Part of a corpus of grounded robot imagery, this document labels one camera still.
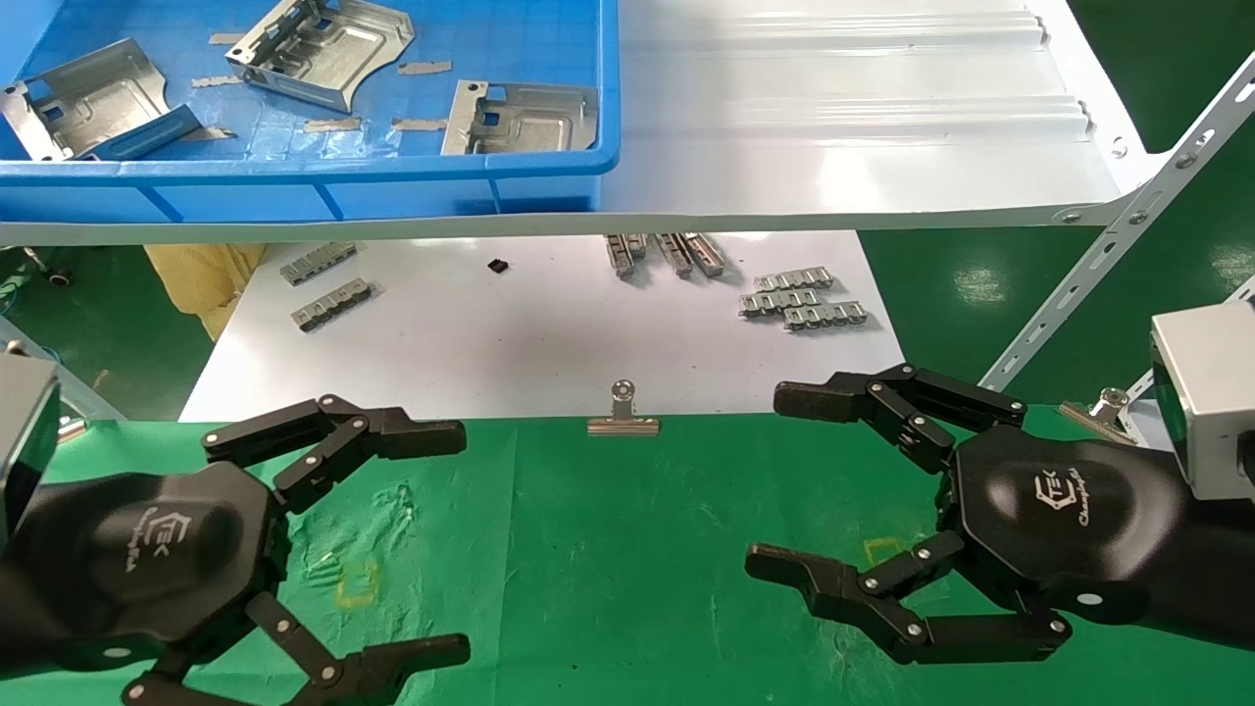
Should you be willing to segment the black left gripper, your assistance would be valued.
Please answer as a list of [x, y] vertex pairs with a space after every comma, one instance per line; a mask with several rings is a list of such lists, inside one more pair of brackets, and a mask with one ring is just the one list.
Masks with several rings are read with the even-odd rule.
[[[403, 408], [323, 396], [211, 430], [203, 450], [215, 464], [191, 474], [38, 487], [20, 518], [20, 675], [162, 656], [123, 688], [122, 703], [238, 705], [183, 681], [255, 623], [307, 676], [287, 705], [394, 705], [413, 675], [471, 661], [471, 640], [437, 635], [333, 657], [274, 596], [291, 548], [279, 507], [305, 513], [371, 459], [451, 456], [467, 445], [461, 421], [418, 423]], [[301, 456], [274, 492], [241, 469], [292, 451]]]

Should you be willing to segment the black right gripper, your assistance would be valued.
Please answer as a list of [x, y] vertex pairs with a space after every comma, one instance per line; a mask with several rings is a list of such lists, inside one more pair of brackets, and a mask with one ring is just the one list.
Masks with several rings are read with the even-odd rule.
[[[922, 472], [953, 470], [954, 530], [866, 572], [753, 542], [747, 574], [797, 589], [811, 616], [861, 631], [901, 665], [1040, 662], [1073, 635], [1054, 611], [1106, 624], [1204, 624], [1196, 502], [1173, 456], [1032, 436], [1017, 429], [1027, 410], [914, 365], [781, 381], [777, 415], [863, 423]], [[978, 436], [958, 446], [944, 424]], [[904, 604], [954, 571], [1010, 612], [927, 618]]]

